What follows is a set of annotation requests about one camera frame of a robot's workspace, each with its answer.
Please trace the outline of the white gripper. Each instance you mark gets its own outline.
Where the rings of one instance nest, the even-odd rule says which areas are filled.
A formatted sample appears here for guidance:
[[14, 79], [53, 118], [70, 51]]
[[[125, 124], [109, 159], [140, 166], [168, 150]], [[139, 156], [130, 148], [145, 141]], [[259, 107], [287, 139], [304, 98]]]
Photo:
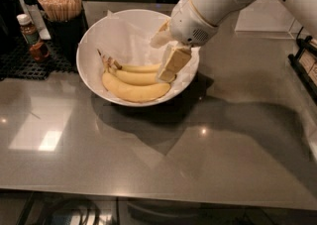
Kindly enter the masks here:
[[[153, 48], [161, 48], [175, 39], [185, 45], [201, 47], [218, 31], [200, 15], [192, 0], [180, 0], [172, 10], [170, 20], [166, 19], [151, 38]], [[191, 60], [191, 47], [168, 45], [158, 68], [157, 79], [172, 82], [175, 76]]]

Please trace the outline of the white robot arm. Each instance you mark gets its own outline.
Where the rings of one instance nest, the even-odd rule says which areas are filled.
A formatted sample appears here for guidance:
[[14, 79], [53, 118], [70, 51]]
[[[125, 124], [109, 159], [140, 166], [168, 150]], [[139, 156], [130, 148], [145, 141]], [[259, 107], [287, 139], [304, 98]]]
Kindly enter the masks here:
[[[169, 82], [189, 62], [191, 49], [205, 45], [233, 12], [256, 0], [179, 0], [171, 16], [151, 39], [154, 48], [166, 47], [158, 79]], [[308, 31], [317, 36], [317, 0], [277, 0]]]

